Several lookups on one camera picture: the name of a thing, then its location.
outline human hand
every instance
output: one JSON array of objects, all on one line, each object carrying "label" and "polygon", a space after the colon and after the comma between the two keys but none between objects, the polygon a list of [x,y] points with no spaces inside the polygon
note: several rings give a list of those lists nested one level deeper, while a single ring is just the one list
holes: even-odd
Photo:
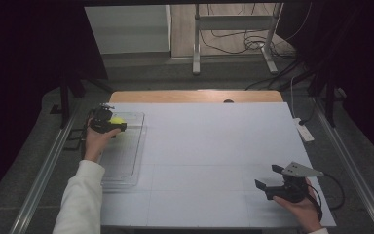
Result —
[{"label": "human hand", "polygon": [[[306,178],[306,182],[311,185],[311,182]],[[315,193],[312,187],[309,186],[309,194],[316,199]],[[281,197],[274,196],[273,200],[279,203],[284,208],[291,211],[299,221],[300,225],[305,229],[306,232],[318,231],[322,228],[320,221],[318,220],[318,212],[314,204],[305,198],[299,203],[291,203],[284,200]]]},{"label": "human hand", "polygon": [[101,134],[93,130],[90,126],[87,126],[86,152],[84,160],[90,160],[97,163],[98,158],[101,155],[102,150],[107,145],[109,139],[117,135],[120,131],[120,129],[114,129],[108,133]]}]

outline yellow object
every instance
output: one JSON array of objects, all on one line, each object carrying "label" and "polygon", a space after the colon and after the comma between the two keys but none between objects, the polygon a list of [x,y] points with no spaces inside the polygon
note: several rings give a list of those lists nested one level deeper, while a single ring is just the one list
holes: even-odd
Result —
[{"label": "yellow object", "polygon": [[113,117],[109,120],[111,124],[124,124],[126,121],[123,118],[120,117]]}]

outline power strip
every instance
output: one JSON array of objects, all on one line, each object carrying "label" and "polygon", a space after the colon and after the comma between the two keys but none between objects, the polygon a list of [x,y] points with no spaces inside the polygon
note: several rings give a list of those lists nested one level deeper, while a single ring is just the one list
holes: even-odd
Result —
[{"label": "power strip", "polygon": [[300,118],[294,118],[294,125],[296,125],[297,131],[299,131],[300,137],[303,139],[304,142],[311,142],[314,141],[314,137],[309,132],[308,128],[304,125],[300,125]]}]

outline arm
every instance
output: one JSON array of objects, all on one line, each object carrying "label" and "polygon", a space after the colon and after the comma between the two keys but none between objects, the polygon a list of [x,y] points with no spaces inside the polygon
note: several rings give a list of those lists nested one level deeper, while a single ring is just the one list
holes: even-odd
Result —
[{"label": "arm", "polygon": [[86,154],[77,174],[68,180],[54,233],[100,233],[101,180],[105,170],[97,163],[108,140],[119,133],[87,130]]},{"label": "arm", "polygon": [[[311,187],[309,187],[309,193],[316,199]],[[318,220],[318,213],[315,206],[307,198],[299,203],[291,203],[278,196],[274,196],[273,200],[292,212],[306,232],[310,234],[327,234],[326,228],[323,228]]]}]

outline white table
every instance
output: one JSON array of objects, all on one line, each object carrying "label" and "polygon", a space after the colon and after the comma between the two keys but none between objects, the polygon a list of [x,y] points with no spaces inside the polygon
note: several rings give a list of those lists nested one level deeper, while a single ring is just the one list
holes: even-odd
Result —
[{"label": "white table", "polygon": [[[255,187],[282,185],[272,164],[311,167],[284,102],[113,103],[143,112],[138,184],[104,193],[101,224],[132,228],[280,228],[291,213]],[[313,186],[323,194],[315,178]],[[322,225],[335,226],[325,199]]]}]

